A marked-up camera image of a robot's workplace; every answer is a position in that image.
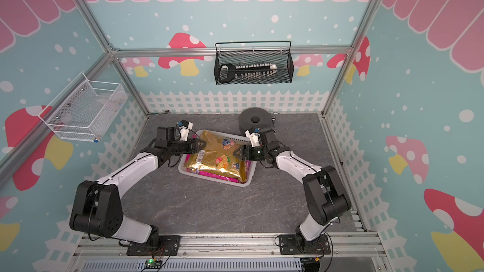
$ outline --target white plastic tray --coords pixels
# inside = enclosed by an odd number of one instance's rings
[[[200,136],[203,131],[204,131],[204,129],[198,130],[197,135]],[[224,138],[227,138],[227,139],[231,139],[231,140],[243,142],[243,143],[246,143],[246,144],[250,144],[249,138],[246,138],[246,137],[230,135],[230,134],[226,134],[226,133],[218,132],[218,131],[213,131],[213,130],[207,130],[207,131],[215,133],[219,136],[223,136]],[[249,170],[246,171],[247,172],[247,181],[245,183],[236,183],[236,182],[225,181],[225,180],[216,179],[216,178],[210,178],[208,176],[188,172],[188,171],[186,171],[186,168],[184,167],[185,160],[186,160],[186,154],[183,154],[181,156],[180,163],[178,164],[178,171],[180,173],[185,174],[185,175],[189,175],[189,176],[192,176],[192,177],[200,178],[200,179],[205,179],[205,180],[209,180],[209,181],[214,181],[214,182],[219,182],[219,183],[229,184],[229,185],[234,185],[234,186],[239,186],[239,187],[245,187],[248,184],[250,184],[250,182],[252,181],[252,177],[254,175],[254,171],[256,170],[256,164],[257,164],[257,161],[251,161]]]

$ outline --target white wire basket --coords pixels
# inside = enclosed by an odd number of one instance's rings
[[[79,84],[62,100],[73,82]],[[40,112],[39,118],[61,139],[99,142],[127,99],[121,84],[91,81],[80,73]],[[60,105],[50,111],[52,103],[59,101]]]

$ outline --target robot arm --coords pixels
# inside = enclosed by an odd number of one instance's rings
[[[329,224],[351,208],[343,183],[332,166],[313,165],[281,144],[271,128],[251,128],[245,132],[251,145],[234,152],[242,160],[266,161],[303,184],[309,215],[299,226],[304,245],[318,239]]]
[[[188,121],[181,121],[176,126],[158,127],[156,138],[133,160],[95,182],[81,183],[74,199],[69,222],[71,229],[86,232],[89,237],[94,234],[158,246],[158,228],[125,216],[121,198],[134,184],[173,155],[195,154],[205,147],[206,142],[198,138],[188,139],[192,126]]]

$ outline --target white picket fence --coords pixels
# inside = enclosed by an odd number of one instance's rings
[[[358,148],[360,141],[354,139],[355,131],[350,129],[351,122],[346,121],[347,114],[343,113],[343,108],[340,99],[335,98],[327,118],[352,189],[357,201],[363,205],[364,211],[359,213],[370,224],[371,230],[379,233],[392,268],[414,272],[417,261],[405,252],[407,239],[396,232],[398,221],[390,217],[387,211],[389,203],[383,202],[380,197],[382,188],[375,185],[376,175],[368,169],[370,162],[363,159],[364,151]]]
[[[98,153],[99,163],[91,164],[93,173],[91,176],[84,177],[85,180],[93,181],[104,177],[131,159],[130,154],[136,146],[137,137],[141,134],[146,117],[135,102],[127,103],[129,106],[124,108],[126,115],[120,117],[119,124],[115,124],[116,132],[110,133],[111,141],[104,143],[106,150],[104,153]],[[48,248],[46,256],[32,263],[37,272],[65,271],[81,241],[84,233],[73,231],[69,227],[72,205],[67,206],[67,210],[69,211],[67,219],[57,223],[59,228],[57,237],[45,242]]]
[[[287,91],[285,94],[277,91],[275,94],[267,92],[262,94],[260,91],[252,94],[242,94],[240,91],[236,94],[228,92],[222,94],[218,92],[213,94],[193,94],[189,92],[184,94],[179,92],[168,95],[150,93],[145,95],[141,93],[143,101],[150,112],[170,112],[190,113],[190,112],[211,112],[211,113],[234,113],[241,112],[249,107],[261,107],[270,112],[320,112],[323,110],[330,92],[326,91],[320,94],[319,91],[310,94],[307,91],[301,94],[299,91],[291,94]]]

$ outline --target black round object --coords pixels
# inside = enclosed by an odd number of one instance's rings
[[[239,115],[239,130],[245,136],[245,131],[255,128],[272,128],[270,113],[259,107],[251,107]]]

